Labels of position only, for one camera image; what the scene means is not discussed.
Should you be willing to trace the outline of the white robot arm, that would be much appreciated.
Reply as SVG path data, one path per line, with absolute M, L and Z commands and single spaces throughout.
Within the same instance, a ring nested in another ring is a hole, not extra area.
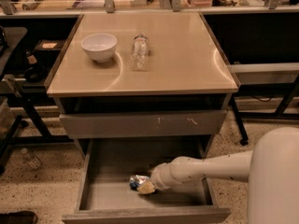
M 137 191 L 150 194 L 205 177 L 248 184 L 248 224 L 299 224 L 299 129 L 272 130 L 251 151 L 208 159 L 176 157 L 156 166 Z

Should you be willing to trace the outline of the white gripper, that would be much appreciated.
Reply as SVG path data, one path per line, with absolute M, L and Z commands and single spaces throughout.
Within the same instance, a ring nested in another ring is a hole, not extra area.
M 162 163 L 156 166 L 150 174 L 150 180 L 142 183 L 137 191 L 141 194 L 147 195 L 158 190 L 170 189 L 175 185 L 175 179 L 170 172 L 170 164 Z

